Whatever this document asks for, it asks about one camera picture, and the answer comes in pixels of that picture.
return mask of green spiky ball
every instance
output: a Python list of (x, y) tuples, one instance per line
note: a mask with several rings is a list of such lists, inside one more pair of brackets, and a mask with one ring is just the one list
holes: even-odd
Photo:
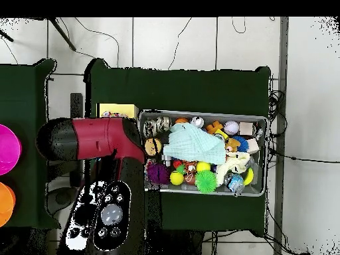
[(202, 193), (211, 193), (217, 188), (216, 176), (209, 170), (196, 173), (195, 185)]
[(180, 166), (178, 166), (178, 168), (176, 168), (176, 171), (184, 175), (185, 174), (184, 168), (185, 168), (184, 164), (181, 164)]

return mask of gray plastic bin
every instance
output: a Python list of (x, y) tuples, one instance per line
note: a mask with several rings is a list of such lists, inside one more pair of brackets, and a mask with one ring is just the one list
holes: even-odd
[[(204, 119), (206, 127), (208, 124), (212, 124), (215, 120), (218, 120), (220, 123), (224, 124), (228, 120), (234, 120), (236, 122), (258, 122), (260, 127), (263, 129), (262, 137), (258, 140), (258, 146), (260, 150), (252, 154), (255, 163), (258, 164), (258, 173), (257, 179), (254, 179), (252, 184), (245, 186), (242, 194), (242, 197), (259, 197), (264, 192), (264, 187), (266, 186), (267, 180), (267, 158), (268, 158), (268, 134), (269, 134), (269, 126), (268, 119), (263, 116), (237, 116), (230, 114), (208, 114), (208, 113), (200, 113), (200, 112), (175, 112), (175, 111), (167, 111), (167, 110), (142, 110), (138, 115), (138, 129), (141, 135), (141, 139), (144, 143), (145, 137), (143, 135), (143, 125), (146, 120), (155, 120), (159, 116), (167, 116), (171, 118), (172, 123), (175, 123), (177, 118), (187, 118), (188, 120), (194, 116), (200, 116)], [(156, 138), (160, 139), (162, 144), (169, 143), (169, 134), (171, 132), (167, 131), (165, 133), (160, 133), (156, 136)], [(187, 194), (200, 194), (202, 196), (207, 195), (234, 195), (228, 189), (225, 189), (225, 185), (217, 187), (213, 193), (202, 194), (197, 190), (195, 186), (182, 184), (179, 186), (175, 186), (172, 184), (168, 185), (158, 185), (160, 186), (160, 191), (165, 193), (187, 193)], [(152, 185), (149, 181), (145, 181), (145, 190), (154, 189), (155, 185)]]

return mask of pink bowl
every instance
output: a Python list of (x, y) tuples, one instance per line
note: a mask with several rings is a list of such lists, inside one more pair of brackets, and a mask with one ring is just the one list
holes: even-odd
[(0, 124), (0, 175), (4, 175), (16, 166), (21, 154), (21, 142), (4, 125)]

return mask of dark green table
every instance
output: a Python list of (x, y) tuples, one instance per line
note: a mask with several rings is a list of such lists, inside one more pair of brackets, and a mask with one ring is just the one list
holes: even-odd
[[(256, 71), (119, 69), (94, 59), (84, 77), (86, 113), (95, 117), (97, 103), (117, 103), (135, 104), (140, 110), (268, 117), (269, 77), (268, 67)], [(265, 194), (235, 198), (162, 193), (161, 206), (163, 229), (250, 229), (264, 234)]]
[(5, 226), (58, 228), (45, 209), (47, 166), (36, 147), (39, 128), (46, 122), (46, 78), (55, 61), (43, 59), (32, 66), (0, 64), (0, 124), (21, 140), (23, 152), (14, 169), (0, 182), (15, 193), (13, 215)]

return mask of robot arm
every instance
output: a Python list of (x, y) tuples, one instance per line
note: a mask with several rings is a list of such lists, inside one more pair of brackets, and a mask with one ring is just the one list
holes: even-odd
[(39, 131), (37, 148), (48, 160), (102, 158), (96, 181), (74, 203), (64, 231), (67, 247), (82, 250), (91, 238), (101, 251), (143, 255), (144, 153), (135, 121), (51, 120)]

